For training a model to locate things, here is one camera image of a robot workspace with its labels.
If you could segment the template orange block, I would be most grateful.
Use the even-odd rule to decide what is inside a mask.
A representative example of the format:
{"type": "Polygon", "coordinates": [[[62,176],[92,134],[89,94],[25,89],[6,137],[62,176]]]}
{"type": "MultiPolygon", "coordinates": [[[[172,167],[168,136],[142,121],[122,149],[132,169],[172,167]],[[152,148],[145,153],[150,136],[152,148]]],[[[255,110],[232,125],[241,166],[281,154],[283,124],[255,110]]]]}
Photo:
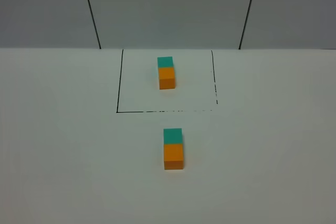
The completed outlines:
{"type": "Polygon", "coordinates": [[[159,73],[159,88],[164,89],[175,89],[175,70],[173,67],[158,68],[159,73]]]}

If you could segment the template teal block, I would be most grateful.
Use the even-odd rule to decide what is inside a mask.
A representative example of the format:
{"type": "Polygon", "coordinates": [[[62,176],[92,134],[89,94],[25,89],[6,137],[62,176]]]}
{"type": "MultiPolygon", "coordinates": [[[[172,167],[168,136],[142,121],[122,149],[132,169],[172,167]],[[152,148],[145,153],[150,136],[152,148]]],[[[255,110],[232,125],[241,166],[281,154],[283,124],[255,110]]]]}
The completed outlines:
{"type": "Polygon", "coordinates": [[[173,68],[173,57],[158,57],[157,58],[157,67],[158,68],[173,68]]]}

